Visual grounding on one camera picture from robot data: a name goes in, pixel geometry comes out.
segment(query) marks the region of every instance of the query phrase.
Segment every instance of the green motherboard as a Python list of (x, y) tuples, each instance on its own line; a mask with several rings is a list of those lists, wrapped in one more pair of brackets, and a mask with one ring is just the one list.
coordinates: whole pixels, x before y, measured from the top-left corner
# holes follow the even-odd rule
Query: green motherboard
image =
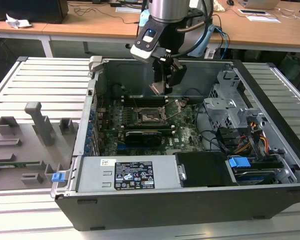
[[(157, 104), (151, 105), (151, 102), (141, 104), (139, 100), (134, 100), (130, 104), (112, 101), (99, 108), (101, 155), (172, 155), (181, 151), (205, 150), (194, 124), (197, 104), (188, 104), (181, 98), (170, 98), (166, 102), (163, 106), (157, 107)], [(154, 147), (126, 146), (127, 131), (159, 131), (162, 133), (161, 144)]]

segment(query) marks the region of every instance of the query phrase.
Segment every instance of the motherboard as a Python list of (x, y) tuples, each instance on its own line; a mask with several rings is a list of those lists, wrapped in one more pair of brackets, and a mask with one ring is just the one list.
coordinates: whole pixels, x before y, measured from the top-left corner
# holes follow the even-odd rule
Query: motherboard
[(103, 101), (97, 125), (102, 156), (172, 155), (203, 151), (197, 103), (182, 98), (126, 98)]

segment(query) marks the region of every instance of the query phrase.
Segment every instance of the sticker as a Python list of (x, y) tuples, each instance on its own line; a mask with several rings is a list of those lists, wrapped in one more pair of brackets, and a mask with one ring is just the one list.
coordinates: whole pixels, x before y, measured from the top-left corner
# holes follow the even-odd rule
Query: sticker
[(116, 163), (116, 159), (101, 159), (100, 166), (102, 167), (114, 166), (115, 163)]
[(15, 168), (15, 166), (14, 166), (14, 165), (2, 165), (2, 166), (0, 166), (0, 169), (1, 169), (1, 168), (2, 168), (2, 169), (5, 169), (5, 168), (6, 168), (6, 169), (9, 169), (9, 168), (10, 168), (10, 169), (13, 169), (13, 168)]
[(130, 163), (115, 162), (114, 166), (114, 188), (116, 190), (140, 190), (155, 188), (153, 166), (151, 161)]

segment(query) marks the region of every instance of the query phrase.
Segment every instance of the wooden desk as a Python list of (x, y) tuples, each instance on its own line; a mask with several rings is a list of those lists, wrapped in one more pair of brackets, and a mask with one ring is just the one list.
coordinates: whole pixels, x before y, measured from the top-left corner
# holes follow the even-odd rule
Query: wooden desk
[[(82, 16), (79, 16), (78, 14), (81, 15), (83, 12), (78, 12), (78, 14), (74, 12), (74, 9), (88, 9), (89, 7), (93, 10), (84, 13)], [(130, 22), (130, 24), (125, 24), (122, 19), (116, 17), (124, 19), (126, 23)], [(44, 35), (133, 39), (136, 36), (137, 30), (137, 24), (135, 24), (135, 22), (138, 22), (139, 18), (140, 14), (137, 13), (117, 13), (115, 7), (110, 7), (110, 5), (91, 5), (87, 7), (69, 6), (68, 15), (62, 24), (47, 24), (42, 32)]]
[[(281, 23), (249, 21), (245, 17), (239, 17), (238, 8), (243, 8), (235, 1), (231, 10), (226, 12), (214, 12), (222, 20), (223, 31), (231, 39), (230, 48), (250, 50), (270, 50), (300, 52), (300, 19), (288, 19), (282, 16), (278, 10), (268, 12), (275, 14)], [(226, 0), (219, 0), (220, 4), (227, 8)], [(71, 5), (80, 5), (82, 2), (70, 2)], [(137, 22), (140, 14), (115, 12), (115, 8), (109, 5), (80, 6), (81, 9), (94, 7), (103, 13), (114, 17), (122, 17), (126, 23)], [(282, 1), (280, 8), (295, 10), (300, 17), (300, 3)], [(38, 39), (41, 41), (47, 57), (53, 57), (51, 41), (78, 41), (83, 42), (85, 52), (88, 52), (88, 42), (126, 43), (132, 44), (136, 35), (137, 24), (124, 24), (120, 18), (113, 18), (98, 12), (96, 9), (78, 16), (74, 9), (79, 7), (69, 6), (69, 13), (62, 24), (32, 23), (33, 27), (13, 29), (5, 22), (0, 22), (0, 37), (19, 39)], [(214, 24), (219, 25), (219, 20), (214, 17)], [(214, 33), (208, 45), (206, 57), (212, 56), (221, 42), (219, 34)]]
[[(250, 49), (250, 50), (270, 50), (270, 51), (287, 51), (287, 52), (300, 52), (300, 19), (289, 19), (282, 16), (282, 13), (276, 9), (267, 10), (269, 13), (274, 14), (268, 17), (277, 17), (281, 23), (276, 22), (260, 22), (250, 21), (240, 13), (238, 9), (243, 7), (235, 1), (235, 5), (229, 7), (226, 0), (219, 0), (219, 3), (224, 7), (231, 10), (226, 12), (214, 12), (220, 16), (222, 21), (223, 31), (230, 36), (230, 48), (234, 49)], [(296, 16), (300, 17), (300, 3), (281, 1), (278, 8), (286, 8), (294, 10)], [(215, 25), (220, 25), (217, 17), (213, 18)], [(211, 37), (209, 44), (209, 51), (213, 52), (217, 49), (218, 44), (221, 42), (220, 34), (214, 33)]]

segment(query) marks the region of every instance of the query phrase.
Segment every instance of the laptop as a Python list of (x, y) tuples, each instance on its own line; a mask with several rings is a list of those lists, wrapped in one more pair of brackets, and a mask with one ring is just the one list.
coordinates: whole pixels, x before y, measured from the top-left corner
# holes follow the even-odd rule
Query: laptop
[(242, 0), (239, 4), (247, 9), (273, 9), (279, 2), (280, 0)]

